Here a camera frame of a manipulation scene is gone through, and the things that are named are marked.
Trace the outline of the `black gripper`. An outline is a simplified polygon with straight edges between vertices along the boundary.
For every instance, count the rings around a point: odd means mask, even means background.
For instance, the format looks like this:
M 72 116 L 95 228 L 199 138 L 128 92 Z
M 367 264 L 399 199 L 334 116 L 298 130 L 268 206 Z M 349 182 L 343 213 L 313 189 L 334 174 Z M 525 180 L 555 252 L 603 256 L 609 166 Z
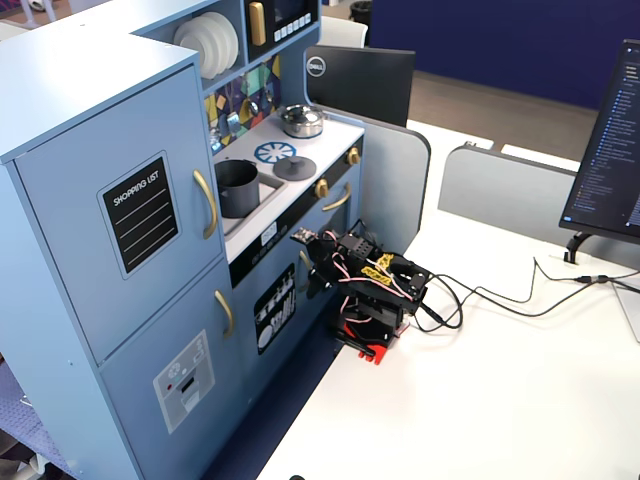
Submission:
M 318 233 L 307 244 L 313 269 L 308 274 L 306 297 L 311 300 L 327 289 L 329 280 L 353 280 L 361 277 L 361 237 L 348 231 Z

